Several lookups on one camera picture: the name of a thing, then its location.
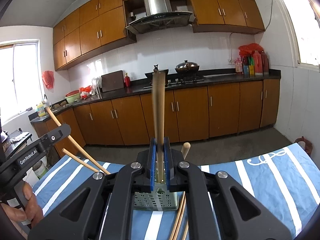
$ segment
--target window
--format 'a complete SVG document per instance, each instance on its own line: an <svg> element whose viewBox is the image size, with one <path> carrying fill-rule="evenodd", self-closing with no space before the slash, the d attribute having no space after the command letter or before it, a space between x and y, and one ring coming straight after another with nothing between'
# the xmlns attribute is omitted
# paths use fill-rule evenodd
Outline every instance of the window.
<svg viewBox="0 0 320 240"><path fill-rule="evenodd" d="M313 0L281 0L292 33L298 65L319 69L320 21Z"/></svg>
<svg viewBox="0 0 320 240"><path fill-rule="evenodd" d="M3 122L43 100L40 84L37 43L0 47L0 116Z"/></svg>

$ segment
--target window frame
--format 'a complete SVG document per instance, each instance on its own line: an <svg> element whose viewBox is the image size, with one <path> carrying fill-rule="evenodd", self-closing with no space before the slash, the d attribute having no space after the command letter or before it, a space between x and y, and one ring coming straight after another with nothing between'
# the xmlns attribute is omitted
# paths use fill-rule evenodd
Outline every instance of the window frame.
<svg viewBox="0 0 320 240"><path fill-rule="evenodd" d="M293 27L293 22L291 20L289 11L284 3L283 0L277 0L278 4L279 4L279 8L281 11L281 14L284 18L284 22L287 28L287 32L289 35L289 42L290 42L290 47L291 47L291 54L292 54L292 65L295 68L304 68L304 69L308 69L308 70L314 70L317 72L320 72L320 64L317 65L312 65L312 64L307 64L307 63L303 63L300 60L300 51L299 51L299 45L298 45L298 39L296 36L296 32L295 29ZM315 17L318 21L318 23L320 22L320 19L318 17L318 15L315 13Z"/></svg>

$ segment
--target white wall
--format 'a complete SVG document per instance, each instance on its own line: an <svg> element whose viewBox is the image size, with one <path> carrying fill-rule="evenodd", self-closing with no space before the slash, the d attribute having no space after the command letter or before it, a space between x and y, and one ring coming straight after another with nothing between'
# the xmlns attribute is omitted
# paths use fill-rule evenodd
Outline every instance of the white wall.
<svg viewBox="0 0 320 240"><path fill-rule="evenodd" d="M271 0L256 0L267 26ZM286 23L274 0L272 20L263 34L255 35L269 56L270 67L281 70L280 101L275 128L290 141L301 136L313 143L311 158L320 168L320 73L293 67L293 56Z"/></svg>
<svg viewBox="0 0 320 240"><path fill-rule="evenodd" d="M53 63L53 44L52 44L52 28L37 27L37 26L7 26L0 27L0 44L4 44L10 41L20 40L38 40L39 41L39 62L41 66L41 72L45 70L54 71ZM68 72L54 71L54 88L48 90L44 88L49 102L57 102L62 100L65 95L70 92L70 83ZM23 131L29 131L33 134L33 138L37 138L36 132L33 130L28 115L32 112L26 112L18 117L10 120L8 123L3 124L3 130L13 132L19 127Z"/></svg>
<svg viewBox="0 0 320 240"><path fill-rule="evenodd" d="M169 69L175 73L175 66L184 60L199 64L200 70L215 68L233 68L228 65L230 58L230 33L193 33L191 26L159 30L137 35L137 43L130 44L80 63L68 70L71 89L91 84L96 74L93 65L101 61L102 68L97 66L97 75L117 70L127 72L131 80L145 78L144 73L152 72L153 66ZM240 45L254 42L253 35L234 33L231 36L233 59L238 57Z"/></svg>

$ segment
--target range hood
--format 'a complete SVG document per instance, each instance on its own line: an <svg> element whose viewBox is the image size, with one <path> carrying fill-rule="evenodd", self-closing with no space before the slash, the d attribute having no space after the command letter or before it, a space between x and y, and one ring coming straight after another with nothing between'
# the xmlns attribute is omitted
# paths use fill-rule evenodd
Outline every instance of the range hood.
<svg viewBox="0 0 320 240"><path fill-rule="evenodd" d="M172 11L170 0L144 0L147 16L131 22L126 29L134 34L182 27L189 23L192 12Z"/></svg>

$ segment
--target backsplash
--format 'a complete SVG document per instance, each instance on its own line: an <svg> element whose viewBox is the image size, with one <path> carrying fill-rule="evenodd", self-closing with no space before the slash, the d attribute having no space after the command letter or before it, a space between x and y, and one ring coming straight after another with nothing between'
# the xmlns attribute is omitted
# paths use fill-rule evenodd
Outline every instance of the backsplash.
<svg viewBox="0 0 320 240"><path fill-rule="evenodd" d="M184 60L199 64L199 70L232 68L238 47L255 42L253 35L233 33L193 33L191 26L138 34L137 43L114 49L68 70L71 90L86 87L91 79L118 70L128 73L131 80L145 78L153 65L175 73L175 66Z"/></svg>

